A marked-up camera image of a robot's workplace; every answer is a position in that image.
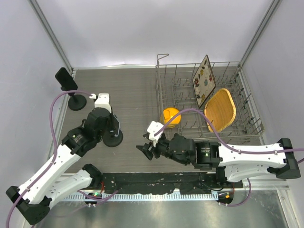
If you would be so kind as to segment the black phone stand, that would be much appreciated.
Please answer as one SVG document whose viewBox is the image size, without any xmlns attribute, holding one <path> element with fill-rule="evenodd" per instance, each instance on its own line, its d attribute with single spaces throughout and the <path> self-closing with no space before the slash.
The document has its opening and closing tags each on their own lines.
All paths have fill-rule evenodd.
<svg viewBox="0 0 304 228">
<path fill-rule="evenodd" d="M 70 90 L 77 90 L 77 85 L 70 85 L 70 86 L 61 86 L 62 91 L 70 91 Z M 87 100 L 83 95 L 76 95 L 75 93 L 68 93 L 70 99 L 68 101 L 68 107 L 72 111 L 79 111 L 86 106 Z"/>
<path fill-rule="evenodd" d="M 107 147 L 117 147 L 123 141 L 123 133 L 119 130 L 118 136 L 113 136 L 109 132 L 105 132 L 102 139 Z"/>
</svg>

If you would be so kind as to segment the black phone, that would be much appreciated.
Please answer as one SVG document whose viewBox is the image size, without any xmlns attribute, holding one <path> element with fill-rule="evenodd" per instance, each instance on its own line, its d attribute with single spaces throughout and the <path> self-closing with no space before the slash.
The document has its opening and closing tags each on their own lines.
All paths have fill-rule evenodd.
<svg viewBox="0 0 304 228">
<path fill-rule="evenodd" d="M 66 68 L 61 67 L 55 74 L 55 79 L 60 83 L 62 91 L 77 90 L 78 86 Z"/>
</svg>

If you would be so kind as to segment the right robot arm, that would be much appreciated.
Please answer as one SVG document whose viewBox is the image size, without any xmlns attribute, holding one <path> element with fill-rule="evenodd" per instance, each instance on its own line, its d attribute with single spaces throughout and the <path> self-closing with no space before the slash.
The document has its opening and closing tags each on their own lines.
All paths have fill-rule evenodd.
<svg viewBox="0 0 304 228">
<path fill-rule="evenodd" d="M 174 134 L 168 140 L 162 135 L 155 143 L 150 141 L 136 147 L 148 160 L 163 156 L 182 165 L 192 165 L 200 171 L 215 170 L 214 181 L 224 188 L 230 183 L 261 175 L 278 179 L 301 177 L 290 139 L 282 138 L 270 145 L 231 145 L 199 141 Z"/>
</svg>

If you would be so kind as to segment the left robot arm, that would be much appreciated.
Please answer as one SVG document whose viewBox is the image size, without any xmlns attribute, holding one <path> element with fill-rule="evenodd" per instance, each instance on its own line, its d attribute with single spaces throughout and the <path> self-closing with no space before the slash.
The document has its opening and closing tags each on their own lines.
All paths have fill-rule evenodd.
<svg viewBox="0 0 304 228">
<path fill-rule="evenodd" d="M 57 182 L 58 178 L 89 150 L 95 148 L 110 129 L 111 110 L 94 108 L 81 126 L 70 130 L 55 149 L 52 157 L 25 183 L 11 186 L 6 195 L 30 225 L 43 220 L 50 210 L 69 194 L 83 188 L 97 189 L 101 172 L 86 164 L 73 176 Z"/>
</svg>

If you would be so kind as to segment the yellow bowl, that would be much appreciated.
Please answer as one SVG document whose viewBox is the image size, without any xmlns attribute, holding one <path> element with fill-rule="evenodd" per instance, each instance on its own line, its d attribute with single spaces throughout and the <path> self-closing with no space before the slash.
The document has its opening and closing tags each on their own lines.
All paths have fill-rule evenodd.
<svg viewBox="0 0 304 228">
<path fill-rule="evenodd" d="M 161 123 L 166 124 L 174 115 L 179 112 L 178 109 L 169 107 L 163 110 L 163 114 L 161 115 Z M 168 128 L 175 128 L 181 122 L 181 115 L 178 115 L 174 118 L 171 123 L 168 125 Z"/>
</svg>

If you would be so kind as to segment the floral square plate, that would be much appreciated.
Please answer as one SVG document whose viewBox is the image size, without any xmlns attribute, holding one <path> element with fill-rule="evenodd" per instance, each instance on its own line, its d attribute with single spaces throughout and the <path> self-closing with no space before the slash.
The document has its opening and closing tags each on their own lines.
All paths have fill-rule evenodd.
<svg viewBox="0 0 304 228">
<path fill-rule="evenodd" d="M 206 55 L 193 77 L 194 94 L 199 108 L 216 88 L 209 56 Z"/>
</svg>

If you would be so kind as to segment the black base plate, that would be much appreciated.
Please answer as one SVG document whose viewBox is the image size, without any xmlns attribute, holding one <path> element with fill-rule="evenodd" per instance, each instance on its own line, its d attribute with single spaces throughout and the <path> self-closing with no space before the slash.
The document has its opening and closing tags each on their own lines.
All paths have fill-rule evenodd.
<svg viewBox="0 0 304 228">
<path fill-rule="evenodd" d="M 172 194 L 179 189 L 182 195 L 204 194 L 211 190 L 243 187 L 237 183 L 223 182 L 218 175 L 205 172 L 147 172 L 147 173 L 103 173 L 97 188 L 105 193 L 119 194 Z"/>
</svg>

